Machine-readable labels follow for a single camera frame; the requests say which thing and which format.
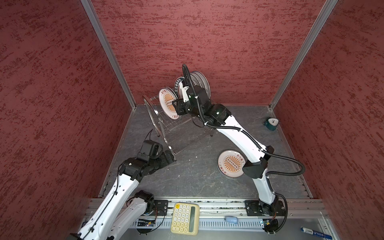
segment stacked plate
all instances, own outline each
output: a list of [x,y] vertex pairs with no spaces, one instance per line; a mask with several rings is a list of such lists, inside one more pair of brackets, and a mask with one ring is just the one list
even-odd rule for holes
[[[207,78],[199,71],[193,71],[190,73],[192,82],[195,86],[200,86],[207,92],[208,98],[211,97],[211,90]],[[172,120],[178,120],[180,116],[176,113],[175,107],[172,105],[172,101],[182,98],[182,89],[187,86],[184,77],[179,77],[175,81],[174,88],[165,87],[159,91],[160,106],[165,114]]]

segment plate with orange sunburst pattern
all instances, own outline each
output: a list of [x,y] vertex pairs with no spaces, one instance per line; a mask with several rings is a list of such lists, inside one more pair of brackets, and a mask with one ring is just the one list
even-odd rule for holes
[[244,157],[235,150],[225,150],[217,158],[217,167],[220,172],[230,179],[236,179],[244,175]]
[[160,106],[165,114],[172,120],[178,120],[180,116],[176,113],[175,107],[172,105],[172,101],[176,100],[176,95],[167,88],[162,88],[159,91]]

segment orange sunburst design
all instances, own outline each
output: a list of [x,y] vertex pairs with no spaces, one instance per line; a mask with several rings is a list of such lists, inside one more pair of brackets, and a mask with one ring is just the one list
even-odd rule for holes
[[224,166],[229,172],[238,172],[241,169],[241,161],[235,156],[228,156],[224,159]]
[[164,101],[165,101],[165,103],[166,103],[166,105],[167,105],[167,108],[168,108],[171,112],[175,113],[175,112],[176,112],[176,109],[175,109],[175,107],[172,105],[172,101],[173,101],[173,100],[175,100],[175,98],[174,98],[171,94],[169,94],[169,93],[164,94]]

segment metal corner post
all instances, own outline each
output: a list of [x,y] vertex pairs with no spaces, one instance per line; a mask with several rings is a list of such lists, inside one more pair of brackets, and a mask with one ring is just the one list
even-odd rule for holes
[[132,109],[136,109],[136,102],[133,98],[133,95],[131,93],[131,90],[129,89],[129,86],[127,84],[127,81],[125,80],[125,77],[121,71],[121,68],[119,66],[119,63],[115,57],[115,54],[113,53],[113,50],[108,42],[107,36],[105,35],[105,32],[101,26],[101,23],[99,21],[99,18],[97,17],[96,11],[93,8],[93,5],[91,3],[91,0],[81,0],[81,3],[85,9],[85,12],[88,15],[89,20],[91,21],[91,24],[96,32],[97,37],[99,38],[99,41],[109,59],[109,62],[112,65],[113,70],[115,71],[115,74],[120,82],[120,85],[132,107]]
[[285,89],[287,88],[288,84],[290,83],[293,75],[295,74],[296,70],[299,68],[301,62],[303,61],[305,55],[311,48],[314,40],[316,39],[317,35],[319,34],[320,30],[324,26],[325,21],[328,19],[329,15],[331,14],[333,8],[335,7],[338,0],[326,0],[322,9],[320,10],[319,15],[317,16],[315,22],[312,25],[311,30],[309,31],[307,37],[305,38],[303,45],[301,46],[298,54],[296,55],[295,60],[293,61],[291,67],[289,68],[287,74],[284,77],[283,82],[281,83],[279,89],[277,90],[275,96],[273,97],[269,107],[271,110],[275,108],[277,105],[279,99],[283,95]]

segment red wall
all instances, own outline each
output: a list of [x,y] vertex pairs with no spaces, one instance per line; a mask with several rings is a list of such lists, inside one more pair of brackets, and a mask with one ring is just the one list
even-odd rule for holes
[[342,239],[384,239],[384,2],[339,0],[275,112]]
[[324,0],[94,0],[138,103],[201,71],[221,103],[268,105]]
[[79,0],[0,3],[0,238],[65,239],[130,107]]

